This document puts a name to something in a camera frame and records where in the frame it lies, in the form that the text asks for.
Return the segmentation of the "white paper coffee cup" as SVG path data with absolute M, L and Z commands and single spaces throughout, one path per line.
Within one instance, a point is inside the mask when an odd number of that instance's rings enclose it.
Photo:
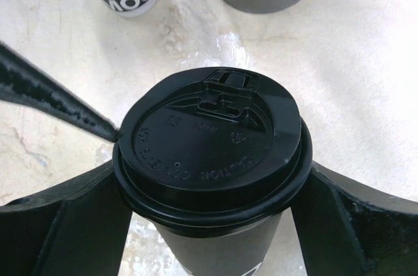
M 155 224 L 182 267 L 191 275 L 253 275 L 264 262 L 281 214 L 242 231 L 212 238 L 191 238 Z

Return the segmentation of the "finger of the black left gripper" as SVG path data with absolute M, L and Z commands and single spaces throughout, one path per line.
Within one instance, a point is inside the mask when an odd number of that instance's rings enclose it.
M 117 142 L 120 137 L 107 118 L 4 42 L 1 100 L 34 108 L 109 142 Z

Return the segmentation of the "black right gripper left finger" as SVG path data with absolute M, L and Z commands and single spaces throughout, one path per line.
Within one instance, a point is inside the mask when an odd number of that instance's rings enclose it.
M 131 210 L 111 162 L 1 206 L 2 275 L 117 275 Z

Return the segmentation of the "black plastic cup lid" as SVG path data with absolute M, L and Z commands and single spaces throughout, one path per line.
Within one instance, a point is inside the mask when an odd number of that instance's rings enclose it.
M 281 212 L 312 154 L 286 88 L 250 70 L 202 67 L 168 76 L 131 107 L 113 165 L 133 211 L 192 233 Z

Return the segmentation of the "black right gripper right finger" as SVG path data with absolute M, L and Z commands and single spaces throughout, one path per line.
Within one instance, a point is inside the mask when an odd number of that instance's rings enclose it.
M 291 211 L 308 275 L 417 274 L 417 202 L 313 163 Z

